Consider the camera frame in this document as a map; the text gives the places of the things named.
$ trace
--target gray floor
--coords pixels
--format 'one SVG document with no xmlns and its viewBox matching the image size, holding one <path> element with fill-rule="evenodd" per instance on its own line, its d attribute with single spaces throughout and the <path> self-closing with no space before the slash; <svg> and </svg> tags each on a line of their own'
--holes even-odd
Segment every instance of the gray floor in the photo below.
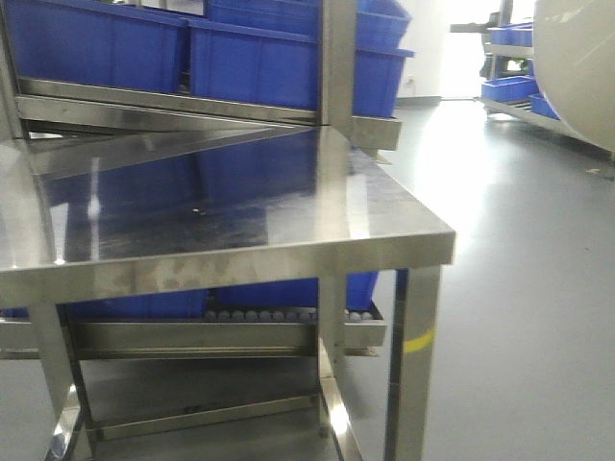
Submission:
<svg viewBox="0 0 615 461">
<path fill-rule="evenodd" d="M 425 461 L 615 459 L 615 183 L 599 149 L 479 104 L 400 109 L 383 168 L 458 231 L 444 271 Z M 376 301 L 391 308 L 391 274 Z M 387 350 L 349 362 L 366 460 L 381 457 Z M 98 363 L 96 416 L 309 387 L 309 361 Z M 36 362 L 0 362 L 0 460 L 34 460 L 53 423 Z M 313 412 L 101 444 L 98 460 L 336 459 Z"/>
</svg>

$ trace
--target stainless steel tabletop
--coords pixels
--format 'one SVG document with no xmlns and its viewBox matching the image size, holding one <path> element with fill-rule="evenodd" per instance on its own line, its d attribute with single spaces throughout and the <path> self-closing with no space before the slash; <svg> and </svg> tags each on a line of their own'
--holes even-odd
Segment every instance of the stainless steel tabletop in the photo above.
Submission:
<svg viewBox="0 0 615 461">
<path fill-rule="evenodd" d="M 332 128 L 0 144 L 0 306 L 433 266 L 454 240 Z"/>
</svg>

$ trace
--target white wall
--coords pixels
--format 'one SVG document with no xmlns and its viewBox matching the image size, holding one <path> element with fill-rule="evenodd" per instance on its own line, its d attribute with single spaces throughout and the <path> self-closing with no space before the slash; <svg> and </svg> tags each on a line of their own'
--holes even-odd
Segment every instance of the white wall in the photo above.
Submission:
<svg viewBox="0 0 615 461">
<path fill-rule="evenodd" d="M 416 52 L 406 60 L 398 97 L 440 96 L 444 40 L 449 31 L 449 0 L 398 0 L 412 15 L 401 48 Z"/>
</svg>

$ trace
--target blue plastic bin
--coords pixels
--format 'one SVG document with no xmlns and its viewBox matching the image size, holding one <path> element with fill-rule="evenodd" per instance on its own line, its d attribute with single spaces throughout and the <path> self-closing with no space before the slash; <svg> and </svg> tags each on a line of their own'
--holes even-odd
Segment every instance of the blue plastic bin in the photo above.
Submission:
<svg viewBox="0 0 615 461">
<path fill-rule="evenodd" d="M 208 290 L 190 290 L 155 295 L 67 303 L 68 312 L 78 319 L 194 319 L 203 317 Z M 3 309 L 5 317 L 28 317 L 28 309 Z"/>
<path fill-rule="evenodd" d="M 348 276 L 346 301 L 349 310 L 368 310 L 378 272 Z M 214 297 L 223 305 L 318 306 L 318 279 L 297 279 L 217 288 Z"/>
<path fill-rule="evenodd" d="M 26 309 L 25 307 L 18 307 L 16 309 L 2 309 L 0 311 L 0 317 L 25 319 L 26 317 L 28 317 L 28 309 Z"/>
<path fill-rule="evenodd" d="M 507 77 L 482 84 L 482 97 L 499 102 L 528 98 L 536 92 L 538 84 L 532 77 Z"/>
<path fill-rule="evenodd" d="M 510 44 L 517 46 L 531 46 L 533 24 L 520 24 L 510 29 Z"/>
<path fill-rule="evenodd" d="M 492 27 L 491 43 L 500 45 L 531 46 L 531 34 L 533 23 L 508 24 L 502 27 Z"/>
<path fill-rule="evenodd" d="M 209 0 L 208 18 L 317 37 L 319 5 L 320 0 Z M 396 0 L 361 0 L 357 8 L 357 46 L 395 48 L 412 19 Z"/>
<path fill-rule="evenodd" d="M 541 93 L 530 95 L 529 101 L 531 102 L 532 112 L 559 120 L 559 117 L 549 104 L 549 101 L 547 101 Z"/>
<path fill-rule="evenodd" d="M 186 20 L 94 0 L 6 0 L 19 74 L 175 92 Z"/>
<path fill-rule="evenodd" d="M 190 20 L 192 94 L 246 103 L 316 109 L 318 43 L 297 34 Z M 407 50 L 357 50 L 357 115 L 390 117 Z"/>
<path fill-rule="evenodd" d="M 128 8 L 135 8 L 136 5 L 123 5 Z M 172 10 L 163 10 L 161 8 L 154 7 L 142 7 L 147 12 L 154 12 L 156 14 L 162 14 L 166 17 L 171 17 L 175 19 L 194 19 L 194 18 L 202 18 L 201 14 L 193 14 L 190 12 L 175 12 Z M 190 67 L 190 31 L 187 27 L 182 27 L 180 29 L 180 42 L 181 45 L 181 56 L 180 56 L 180 67 L 183 72 L 187 72 Z"/>
</svg>

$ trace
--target white cylindrical machine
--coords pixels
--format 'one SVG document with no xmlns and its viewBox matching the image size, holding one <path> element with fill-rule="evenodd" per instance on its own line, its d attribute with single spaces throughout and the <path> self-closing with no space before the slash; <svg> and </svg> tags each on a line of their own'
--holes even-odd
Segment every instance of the white cylindrical machine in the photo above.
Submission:
<svg viewBox="0 0 615 461">
<path fill-rule="evenodd" d="M 560 118 L 615 152 L 615 2 L 536 0 L 534 67 Z"/>
</svg>

